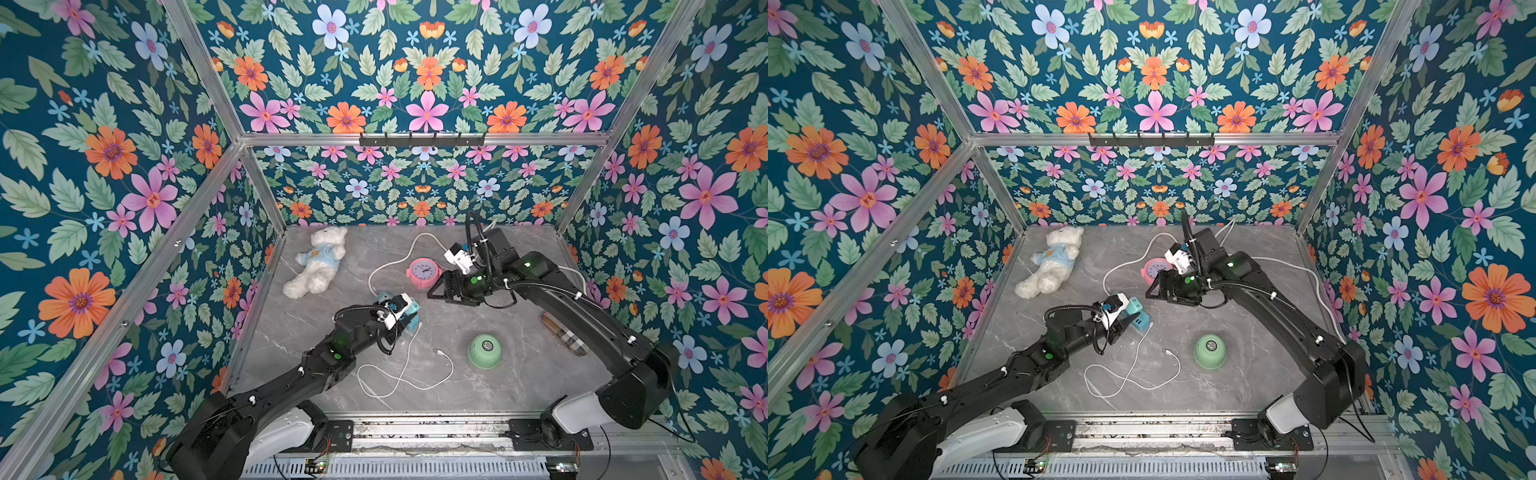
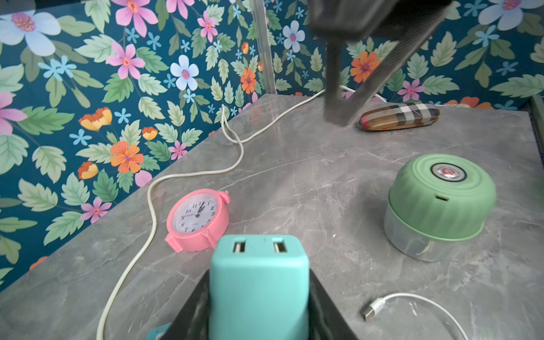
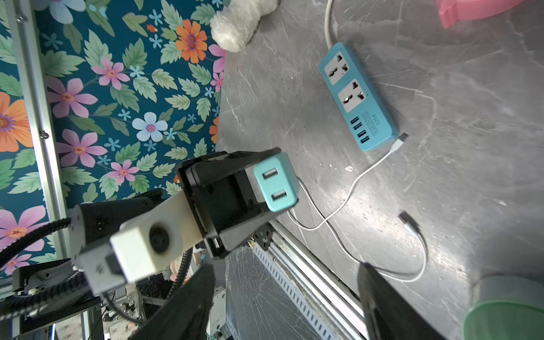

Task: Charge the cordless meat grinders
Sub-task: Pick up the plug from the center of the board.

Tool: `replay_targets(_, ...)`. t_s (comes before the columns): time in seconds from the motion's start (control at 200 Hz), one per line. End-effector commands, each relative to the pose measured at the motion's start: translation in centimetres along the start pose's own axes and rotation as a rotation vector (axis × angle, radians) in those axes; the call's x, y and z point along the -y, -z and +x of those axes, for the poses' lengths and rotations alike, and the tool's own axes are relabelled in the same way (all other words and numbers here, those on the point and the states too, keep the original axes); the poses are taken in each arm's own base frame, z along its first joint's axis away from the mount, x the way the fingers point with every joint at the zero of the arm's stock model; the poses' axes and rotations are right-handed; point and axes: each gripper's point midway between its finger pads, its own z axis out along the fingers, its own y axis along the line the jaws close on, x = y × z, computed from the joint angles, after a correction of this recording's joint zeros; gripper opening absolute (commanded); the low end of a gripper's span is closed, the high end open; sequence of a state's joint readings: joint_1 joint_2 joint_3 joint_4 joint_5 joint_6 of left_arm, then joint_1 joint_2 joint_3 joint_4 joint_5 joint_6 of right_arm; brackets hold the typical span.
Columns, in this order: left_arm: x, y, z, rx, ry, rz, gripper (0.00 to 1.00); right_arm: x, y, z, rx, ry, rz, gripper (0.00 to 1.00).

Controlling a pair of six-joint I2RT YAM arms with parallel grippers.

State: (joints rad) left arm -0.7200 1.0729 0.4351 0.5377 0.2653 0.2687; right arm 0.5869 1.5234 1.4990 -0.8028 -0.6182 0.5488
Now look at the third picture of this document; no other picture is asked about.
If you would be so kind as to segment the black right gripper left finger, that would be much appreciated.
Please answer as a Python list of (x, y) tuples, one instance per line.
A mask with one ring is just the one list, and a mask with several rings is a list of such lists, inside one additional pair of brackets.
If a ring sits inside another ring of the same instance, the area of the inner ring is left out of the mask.
[(206, 263), (130, 338), (206, 339), (214, 291), (215, 273), (213, 266)]

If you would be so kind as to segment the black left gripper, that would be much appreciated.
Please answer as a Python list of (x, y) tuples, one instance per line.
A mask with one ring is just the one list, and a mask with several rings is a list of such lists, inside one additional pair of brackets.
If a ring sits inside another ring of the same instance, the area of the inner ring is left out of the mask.
[(259, 162), (281, 152), (278, 147), (262, 152), (215, 152), (183, 161), (177, 169), (212, 257), (224, 259), (290, 209), (270, 211), (253, 172)]

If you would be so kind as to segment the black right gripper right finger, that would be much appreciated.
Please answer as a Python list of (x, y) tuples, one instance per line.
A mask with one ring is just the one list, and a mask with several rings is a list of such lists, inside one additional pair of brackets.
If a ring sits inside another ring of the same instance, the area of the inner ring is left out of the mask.
[(369, 263), (359, 266), (358, 289), (369, 339), (443, 338)]

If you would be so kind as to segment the teal USB wall charger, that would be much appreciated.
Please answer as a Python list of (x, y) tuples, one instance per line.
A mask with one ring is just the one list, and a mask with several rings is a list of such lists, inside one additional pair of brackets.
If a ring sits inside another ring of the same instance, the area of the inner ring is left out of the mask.
[(292, 208), (298, 202), (300, 185), (285, 152), (259, 162), (253, 172), (270, 211), (281, 212)]

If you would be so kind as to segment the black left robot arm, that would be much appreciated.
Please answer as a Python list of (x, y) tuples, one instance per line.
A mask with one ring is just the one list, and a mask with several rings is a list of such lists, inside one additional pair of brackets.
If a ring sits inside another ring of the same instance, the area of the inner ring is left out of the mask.
[(69, 218), (30, 232), (1, 252), (7, 266), (24, 247), (67, 229), (72, 256), (15, 270), (13, 294), (1, 301), (1, 338), (72, 317), (99, 303), (116, 310), (114, 292), (154, 276), (175, 260), (181, 267), (163, 306), (136, 320), (136, 339), (203, 339), (213, 303), (210, 266), (188, 276), (193, 250), (202, 245), (223, 259), (298, 202), (299, 183), (289, 156), (216, 152), (184, 161), (181, 190), (160, 189), (122, 201), (78, 205)]

